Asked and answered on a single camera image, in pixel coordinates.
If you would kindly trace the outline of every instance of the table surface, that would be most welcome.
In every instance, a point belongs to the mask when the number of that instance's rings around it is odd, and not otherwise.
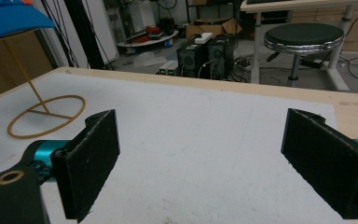
[[[358,4],[358,0],[291,0],[273,3],[251,4],[247,5],[246,1],[241,4],[241,11],[248,13],[260,11],[278,11],[288,9],[301,9],[309,7],[334,7]]]
[[[285,88],[285,87],[273,87],[273,86],[264,86],[264,85],[223,82],[223,81],[216,81],[216,80],[195,79],[195,78],[186,78],[186,77],[165,77],[165,76],[156,76],[156,75],[123,73],[123,72],[103,71],[103,70],[89,70],[89,69],[67,68],[67,67],[58,68],[52,71],[51,74],[53,73],[74,74],[84,77],[112,78],[114,80],[134,81],[140,84],[142,83],[162,84],[164,87],[165,86],[168,87],[178,86],[178,87],[186,87],[186,88],[190,87],[190,88],[196,88],[197,90],[199,89],[218,90],[218,91],[227,91],[233,93],[252,94],[256,96],[279,97],[282,98],[283,100],[293,99],[293,100],[309,101],[314,103],[329,104],[334,107],[338,130],[350,138],[358,138],[358,94],[355,93],[313,91],[313,90],[292,89],[292,88]],[[48,75],[49,74],[37,78],[35,80],[36,84],[38,80],[43,79]],[[16,89],[13,89],[12,91],[8,91],[3,95],[0,95],[0,98],[8,94],[11,94],[12,92],[17,91],[19,88],[23,88],[23,86],[20,86]],[[124,160],[125,160],[124,157],[121,158],[119,157],[119,161],[123,162]],[[45,197],[45,200],[48,203],[51,203],[51,201],[56,201],[57,199],[56,198],[50,199]],[[96,211],[94,211],[92,214],[96,215],[100,213],[98,209],[95,210]],[[170,219],[164,221],[165,223],[174,223]]]

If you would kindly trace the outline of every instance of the computer tower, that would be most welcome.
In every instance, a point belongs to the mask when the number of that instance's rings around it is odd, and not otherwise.
[[[208,43],[195,44],[194,40],[190,40],[185,42],[176,54],[181,77],[210,78],[207,65]]]
[[[212,79],[226,79],[233,67],[235,36],[231,34],[215,37],[208,45],[208,59]]]

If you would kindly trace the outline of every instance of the gray floor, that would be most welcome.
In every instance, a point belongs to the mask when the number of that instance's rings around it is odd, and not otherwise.
[[[142,47],[136,54],[126,55],[124,49],[120,50],[120,57],[113,63],[117,71],[156,74],[158,68],[163,63],[156,63],[149,66],[134,66],[133,60],[142,53],[153,52],[156,58],[165,60],[176,60],[176,49],[184,43],[183,38],[175,38],[173,47],[165,48],[163,44]],[[253,53],[254,42],[249,40],[239,40],[238,47],[234,51],[235,57],[250,58]],[[273,52],[264,46],[260,48],[260,84],[273,86],[286,86],[287,77],[290,76],[293,55],[281,54],[271,63],[267,63],[267,57]],[[358,93],[358,78],[351,75],[351,72],[358,77],[358,52],[342,52],[337,70],[350,88],[351,92]],[[246,82],[250,80],[249,72],[242,72],[239,68],[234,69],[236,76],[233,74],[228,80],[236,79],[237,81]],[[323,69],[312,69],[306,66],[299,67],[298,88],[336,91],[336,88]]]

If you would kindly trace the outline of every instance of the cardboard box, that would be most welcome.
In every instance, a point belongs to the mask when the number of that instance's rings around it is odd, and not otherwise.
[[[231,19],[198,19],[186,26],[186,39],[202,33],[213,33],[213,38],[222,34],[238,34],[241,26]]]
[[[11,35],[5,37],[5,40],[14,49],[30,79],[53,69],[34,32]],[[24,82],[24,74],[0,39],[0,94]]]

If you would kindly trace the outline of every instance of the white desk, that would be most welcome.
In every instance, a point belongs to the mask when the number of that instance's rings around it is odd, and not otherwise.
[[[84,118],[117,110],[121,155],[82,223],[353,223],[313,191],[280,147],[287,107],[321,114],[358,138],[358,94],[76,68],[34,84],[42,97],[82,95],[86,109],[55,133],[19,140],[6,126],[35,98],[27,85],[0,95],[0,171],[34,140],[72,139]],[[42,193],[52,224],[75,223],[63,216],[56,184],[45,183]]]
[[[261,13],[267,11],[278,11],[278,10],[293,10],[309,7],[333,7],[333,6],[347,6],[345,12],[345,20],[340,22],[340,28],[346,34],[351,23],[351,16],[353,14],[353,5],[358,4],[358,0],[293,0],[293,1],[282,1],[274,3],[263,3],[263,4],[252,4],[247,5],[246,0],[241,4],[241,11],[247,13],[256,13],[255,23],[255,52],[254,52],[254,63],[251,72],[251,82],[259,83],[259,45],[262,41],[260,34],[261,29]],[[334,82],[338,91],[349,91],[347,84],[344,82],[342,77],[339,75],[336,65],[338,62],[339,54],[342,50],[341,44],[333,50],[330,57],[329,63],[324,63],[324,68],[327,74]]]

